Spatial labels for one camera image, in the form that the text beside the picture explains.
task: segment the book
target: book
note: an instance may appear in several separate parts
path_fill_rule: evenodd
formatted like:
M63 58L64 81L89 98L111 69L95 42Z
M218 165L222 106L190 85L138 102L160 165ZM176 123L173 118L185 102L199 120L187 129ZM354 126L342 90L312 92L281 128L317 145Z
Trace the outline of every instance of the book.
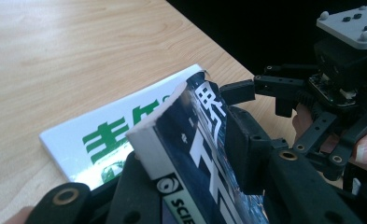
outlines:
M208 79L193 74L125 135L177 223L267 223L226 160L227 106Z
M199 64L193 64L143 90L51 127L39 135L40 142L67 181L96 189L120 175L132 152L125 133L161 105L179 83L201 70Z

